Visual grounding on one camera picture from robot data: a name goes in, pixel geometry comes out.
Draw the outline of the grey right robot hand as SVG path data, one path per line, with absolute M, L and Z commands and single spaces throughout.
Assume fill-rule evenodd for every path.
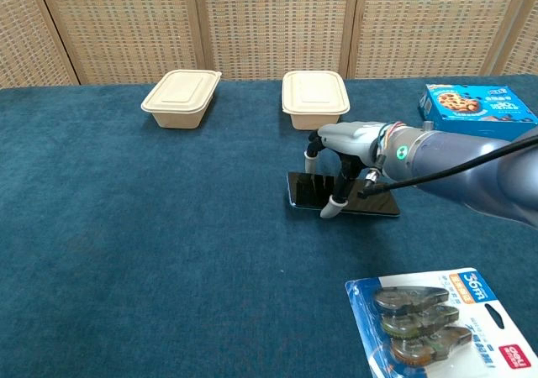
M 362 170 L 369 170 L 366 187 L 377 182 L 384 174 L 389 135 L 403 125 L 402 122 L 329 123 L 309 135 L 309 144 L 303 152 L 306 173 L 315 173 L 318 154 L 324 149 L 332 150 L 340 158 L 340 172 L 320 217 L 333 218 L 347 206 L 351 189 Z

